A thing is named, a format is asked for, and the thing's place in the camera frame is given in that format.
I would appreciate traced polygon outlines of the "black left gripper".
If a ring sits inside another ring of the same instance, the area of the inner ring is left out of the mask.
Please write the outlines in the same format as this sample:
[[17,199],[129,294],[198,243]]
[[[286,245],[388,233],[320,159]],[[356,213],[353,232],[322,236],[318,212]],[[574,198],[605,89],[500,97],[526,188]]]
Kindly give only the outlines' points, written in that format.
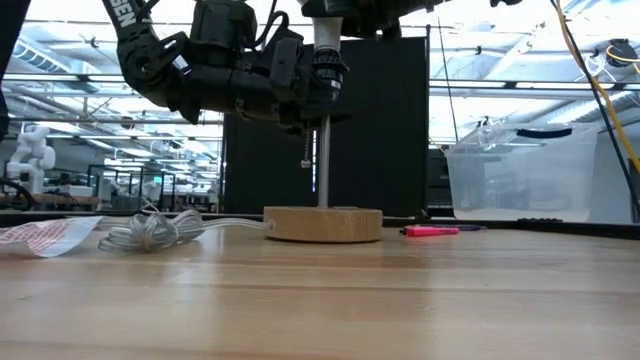
[[283,105],[270,83],[283,13],[273,10],[262,32],[244,0],[196,0],[189,36],[176,41],[174,65],[184,75],[179,111],[193,122],[202,110],[279,121],[287,133],[350,119],[340,81],[312,75]]

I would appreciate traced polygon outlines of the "black aluminium table frame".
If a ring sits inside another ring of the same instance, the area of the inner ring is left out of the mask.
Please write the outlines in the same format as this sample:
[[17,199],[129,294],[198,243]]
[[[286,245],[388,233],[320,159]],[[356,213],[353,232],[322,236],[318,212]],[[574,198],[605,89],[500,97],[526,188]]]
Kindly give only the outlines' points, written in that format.
[[[22,225],[33,221],[57,220],[68,217],[105,216],[116,220],[125,220],[132,216],[127,212],[19,212],[0,211],[0,228]],[[519,230],[534,232],[549,232],[569,235],[584,235],[612,239],[640,241],[640,224],[599,224],[599,223],[571,223],[559,220],[457,220],[452,218],[409,218],[383,217],[386,228],[401,228],[409,225],[448,225],[448,226],[477,226],[491,230]]]

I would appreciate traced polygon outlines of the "clear plastic storage bin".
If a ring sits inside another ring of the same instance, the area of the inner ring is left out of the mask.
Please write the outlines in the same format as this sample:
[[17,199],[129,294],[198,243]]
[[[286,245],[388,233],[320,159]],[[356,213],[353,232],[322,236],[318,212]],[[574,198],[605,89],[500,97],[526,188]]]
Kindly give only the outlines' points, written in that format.
[[454,216],[587,221],[598,132],[572,123],[475,129],[446,151]]

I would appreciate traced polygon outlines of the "white lightbulb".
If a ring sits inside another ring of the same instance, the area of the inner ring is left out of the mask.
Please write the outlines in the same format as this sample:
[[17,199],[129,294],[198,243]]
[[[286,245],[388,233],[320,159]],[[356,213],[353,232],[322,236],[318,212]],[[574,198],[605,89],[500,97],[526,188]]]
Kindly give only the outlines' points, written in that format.
[[339,52],[341,47],[342,17],[313,18],[314,49],[334,50]]

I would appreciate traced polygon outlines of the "clear plastic bag red print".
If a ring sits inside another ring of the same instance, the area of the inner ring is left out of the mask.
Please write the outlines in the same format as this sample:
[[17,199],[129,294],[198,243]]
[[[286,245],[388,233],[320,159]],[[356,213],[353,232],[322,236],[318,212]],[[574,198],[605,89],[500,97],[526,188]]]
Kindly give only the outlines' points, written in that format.
[[84,242],[102,220],[102,216],[72,217],[10,227],[0,234],[0,254],[57,257]]

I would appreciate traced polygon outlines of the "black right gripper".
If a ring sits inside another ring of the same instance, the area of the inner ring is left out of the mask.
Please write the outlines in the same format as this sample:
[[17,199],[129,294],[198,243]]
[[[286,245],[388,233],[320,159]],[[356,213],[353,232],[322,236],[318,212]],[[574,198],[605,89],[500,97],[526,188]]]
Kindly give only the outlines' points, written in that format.
[[[344,35],[373,38],[378,31],[384,37],[400,37],[399,19],[410,13],[432,12],[437,5],[450,0],[308,0],[302,15],[310,18],[344,18]],[[353,12],[350,14],[350,3]]]

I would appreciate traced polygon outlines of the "pink highlighter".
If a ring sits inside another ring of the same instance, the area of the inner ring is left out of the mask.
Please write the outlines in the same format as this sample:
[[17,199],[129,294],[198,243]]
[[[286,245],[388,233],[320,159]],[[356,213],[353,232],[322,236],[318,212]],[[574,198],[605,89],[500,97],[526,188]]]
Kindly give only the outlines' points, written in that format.
[[455,227],[409,226],[400,230],[402,235],[411,238],[457,235],[460,230]]

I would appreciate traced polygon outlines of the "white robot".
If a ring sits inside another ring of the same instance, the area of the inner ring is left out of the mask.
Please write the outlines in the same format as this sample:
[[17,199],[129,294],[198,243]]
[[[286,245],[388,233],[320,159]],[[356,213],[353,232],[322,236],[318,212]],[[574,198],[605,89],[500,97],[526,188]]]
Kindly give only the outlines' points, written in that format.
[[43,193],[46,170],[55,166],[56,152],[47,145],[50,130],[42,125],[27,126],[17,137],[17,147],[7,163],[6,174],[11,180],[28,175],[28,191],[32,195]]

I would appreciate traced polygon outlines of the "black partition panel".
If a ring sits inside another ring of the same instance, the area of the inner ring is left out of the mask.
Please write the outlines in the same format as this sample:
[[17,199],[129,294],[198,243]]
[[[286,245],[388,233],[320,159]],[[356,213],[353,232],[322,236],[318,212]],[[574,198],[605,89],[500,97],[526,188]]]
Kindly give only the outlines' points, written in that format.
[[[340,113],[331,123],[332,207],[408,217],[424,206],[427,145],[425,41],[345,41]],[[259,120],[224,120],[222,210],[260,214],[266,206],[314,206],[313,173],[301,167],[312,142]]]

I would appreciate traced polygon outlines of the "wooden base lamp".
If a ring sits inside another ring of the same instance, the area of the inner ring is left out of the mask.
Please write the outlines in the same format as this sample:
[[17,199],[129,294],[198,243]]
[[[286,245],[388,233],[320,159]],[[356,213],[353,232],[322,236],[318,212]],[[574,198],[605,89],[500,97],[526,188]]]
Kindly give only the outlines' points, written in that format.
[[266,237],[315,244],[359,244],[380,241],[383,213],[377,209],[330,207],[331,118],[324,117],[319,130],[318,205],[316,207],[267,206]]

